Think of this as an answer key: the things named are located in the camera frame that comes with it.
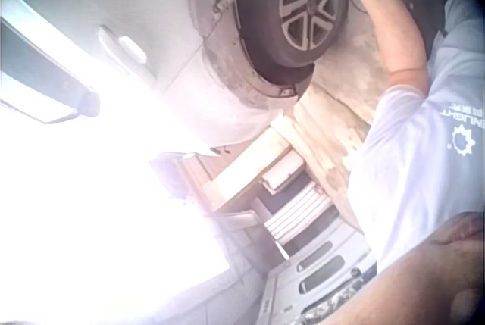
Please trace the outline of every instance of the car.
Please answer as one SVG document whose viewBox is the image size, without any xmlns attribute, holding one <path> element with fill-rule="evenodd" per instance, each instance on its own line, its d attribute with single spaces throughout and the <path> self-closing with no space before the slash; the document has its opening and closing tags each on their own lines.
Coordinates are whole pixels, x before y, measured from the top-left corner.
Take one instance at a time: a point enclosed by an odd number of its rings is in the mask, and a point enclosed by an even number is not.
<svg viewBox="0 0 485 325">
<path fill-rule="evenodd" d="M 160 122 L 150 117 L 150 129 L 162 130 L 161 121 L 169 120 L 167 135 L 183 140 L 160 150 L 214 155 L 255 138 L 298 101 L 314 61 L 344 24 L 347 3 L 2 0 L 2 22 L 90 92 L 98 91 L 101 112 L 106 86 L 111 99 L 121 80 L 130 81 L 134 95 L 148 91 L 164 110 L 151 114 Z M 102 69 L 111 75 L 97 73 Z M 126 106 L 139 110 L 130 99 Z"/>
</svg>

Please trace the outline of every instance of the person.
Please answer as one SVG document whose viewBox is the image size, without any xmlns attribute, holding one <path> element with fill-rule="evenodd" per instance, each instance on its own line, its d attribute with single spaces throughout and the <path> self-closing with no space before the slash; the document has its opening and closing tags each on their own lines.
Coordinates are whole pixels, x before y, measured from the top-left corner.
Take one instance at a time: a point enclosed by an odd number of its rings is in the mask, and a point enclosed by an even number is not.
<svg viewBox="0 0 485 325">
<path fill-rule="evenodd" d="M 352 169 L 348 197 L 383 274 L 379 281 L 396 281 L 389 297 L 384 291 L 389 287 L 374 286 L 374 292 L 386 297 L 380 306 L 387 308 L 388 317 L 362 323 L 395 323 L 393 301 L 414 296 L 411 303 L 422 307 L 426 302 L 416 304 L 418 299 L 439 297 L 436 276 L 446 281 L 483 272 L 477 262 L 468 267 L 459 255 L 447 258 L 430 246 L 437 228 L 463 213 L 483 212 L 484 19 L 475 0 L 448 0 L 444 31 L 436 36 L 427 61 L 420 31 L 402 0 L 361 2 L 373 21 L 389 79 Z M 451 246 L 473 248 L 475 259 L 482 258 L 483 242 L 472 242 Z M 452 281 L 449 287 L 455 295 L 462 289 Z M 423 320 L 423 311 L 430 308 L 415 308 L 403 315 L 408 322 L 399 323 L 420 323 L 416 319 Z"/>
</svg>

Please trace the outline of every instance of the tire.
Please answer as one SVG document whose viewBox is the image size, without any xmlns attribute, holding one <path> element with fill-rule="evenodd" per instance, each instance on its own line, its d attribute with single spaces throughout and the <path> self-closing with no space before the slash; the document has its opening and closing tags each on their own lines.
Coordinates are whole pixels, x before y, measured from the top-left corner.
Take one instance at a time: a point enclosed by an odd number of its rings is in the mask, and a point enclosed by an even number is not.
<svg viewBox="0 0 485 325">
<path fill-rule="evenodd" d="M 239 0 L 243 38 L 275 64 L 305 67 L 332 45 L 345 22 L 348 3 L 348 0 Z"/>
</svg>

